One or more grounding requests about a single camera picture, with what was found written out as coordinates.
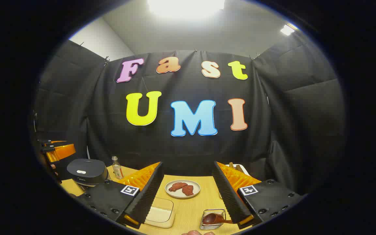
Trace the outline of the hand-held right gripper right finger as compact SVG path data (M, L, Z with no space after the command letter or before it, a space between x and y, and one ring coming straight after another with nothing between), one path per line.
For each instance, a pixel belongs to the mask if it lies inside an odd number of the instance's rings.
M240 229L276 218L305 197L276 180L257 180L220 162L214 162L212 176L232 222Z

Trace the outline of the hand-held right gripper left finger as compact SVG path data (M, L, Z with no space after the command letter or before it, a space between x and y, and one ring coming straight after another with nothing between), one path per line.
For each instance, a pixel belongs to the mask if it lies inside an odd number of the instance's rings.
M163 177L163 162L157 162L118 182L104 180L77 196L77 200L101 217L139 229L145 223Z

